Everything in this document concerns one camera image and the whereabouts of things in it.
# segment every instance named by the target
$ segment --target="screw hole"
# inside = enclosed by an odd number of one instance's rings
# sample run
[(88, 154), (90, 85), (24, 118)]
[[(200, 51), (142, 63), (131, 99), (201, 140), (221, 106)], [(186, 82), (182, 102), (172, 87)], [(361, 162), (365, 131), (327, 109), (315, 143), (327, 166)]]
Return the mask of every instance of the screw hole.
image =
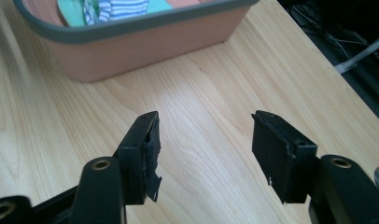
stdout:
[(16, 204), (10, 201), (0, 203), (0, 219), (11, 214), (16, 208)]
[(91, 167), (93, 170), (104, 170), (111, 165), (110, 161), (97, 161)]
[(352, 164), (350, 162), (345, 161), (343, 159), (339, 159), (339, 158), (332, 158), (331, 163), (344, 169), (348, 169), (352, 167)]

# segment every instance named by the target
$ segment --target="blue fabric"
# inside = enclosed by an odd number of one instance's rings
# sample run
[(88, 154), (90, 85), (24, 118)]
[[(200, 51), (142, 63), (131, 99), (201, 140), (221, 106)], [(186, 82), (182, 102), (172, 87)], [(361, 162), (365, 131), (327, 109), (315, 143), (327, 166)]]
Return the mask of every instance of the blue fabric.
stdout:
[(84, 4), (84, 15), (87, 24), (93, 25), (145, 15), (147, 6), (148, 0), (99, 0), (100, 15), (95, 15), (89, 4)]
[(79, 27), (86, 25), (82, 14), (82, 8), (84, 8), (82, 0), (58, 0), (57, 4), (59, 11), (69, 26)]
[(88, 25), (117, 21), (148, 13), (170, 10), (173, 7), (165, 0), (98, 0), (99, 15), (92, 0), (84, 1), (84, 16)]
[(173, 9), (165, 0), (149, 0), (147, 14)]

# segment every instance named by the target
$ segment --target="wire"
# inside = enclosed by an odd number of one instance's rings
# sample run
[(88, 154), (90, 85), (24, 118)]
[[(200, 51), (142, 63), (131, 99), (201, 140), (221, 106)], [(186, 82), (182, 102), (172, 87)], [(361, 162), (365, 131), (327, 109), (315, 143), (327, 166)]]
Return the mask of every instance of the wire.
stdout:
[[(299, 13), (301, 16), (303, 16), (305, 19), (307, 19), (309, 22), (311, 22), (312, 24), (314, 24), (319, 30), (321, 30), (321, 26), (315, 22), (314, 20), (310, 19), (309, 17), (305, 16), (302, 12), (300, 12), (295, 6), (292, 7), (297, 13)], [(342, 45), (329, 33), (326, 33), (326, 37), (332, 39), (335, 41), (335, 43), (338, 45), (338, 47), (342, 50), (342, 52), (344, 53), (344, 55), (347, 57), (347, 58), (350, 58), (350, 56), (347, 54), (346, 50), (344, 50), (344, 47), (342, 47)]]
[(343, 42), (343, 43), (358, 44), (358, 45), (363, 45), (363, 46), (369, 46), (370, 45), (370, 44), (363, 43), (363, 42), (358, 42), (358, 41), (342, 40), (342, 39), (337, 39), (337, 38), (333, 38), (333, 37), (330, 37), (330, 36), (327, 36), (327, 37), (330, 38), (331, 40), (338, 41), (338, 42)]
[(301, 4), (301, 5), (299, 5), (299, 7), (302, 9), (302, 12), (306, 12), (308, 17), (316, 18), (316, 15), (319, 14), (318, 11), (316, 11), (313, 7), (311, 7), (307, 4)]

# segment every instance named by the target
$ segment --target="wood grain surface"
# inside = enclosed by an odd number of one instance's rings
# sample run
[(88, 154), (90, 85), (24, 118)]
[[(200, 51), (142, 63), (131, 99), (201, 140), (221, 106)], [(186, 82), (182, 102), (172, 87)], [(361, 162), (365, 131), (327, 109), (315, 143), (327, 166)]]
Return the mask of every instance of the wood grain surface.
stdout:
[(158, 110), (159, 200), (129, 223), (309, 223), (280, 203), (251, 152), (256, 110), (280, 115), (373, 175), (379, 120), (275, 0), (260, 0), (225, 43), (100, 82), (67, 78), (13, 6), (0, 1), (0, 198), (33, 205), (78, 183), (134, 120)]

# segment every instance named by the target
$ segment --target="light wood tabletop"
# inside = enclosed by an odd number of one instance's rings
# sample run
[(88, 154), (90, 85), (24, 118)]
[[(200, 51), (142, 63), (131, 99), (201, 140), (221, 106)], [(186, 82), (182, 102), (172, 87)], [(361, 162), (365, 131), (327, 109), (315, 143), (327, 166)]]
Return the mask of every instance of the light wood tabletop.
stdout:
[(260, 0), (215, 46), (95, 83), (60, 70), (12, 1), (0, 1), (0, 198), (33, 205), (111, 156), (135, 119), (159, 111), (157, 203), (129, 223), (309, 223), (281, 204), (251, 152), (256, 110), (356, 161), (373, 178), (379, 119), (275, 0)]

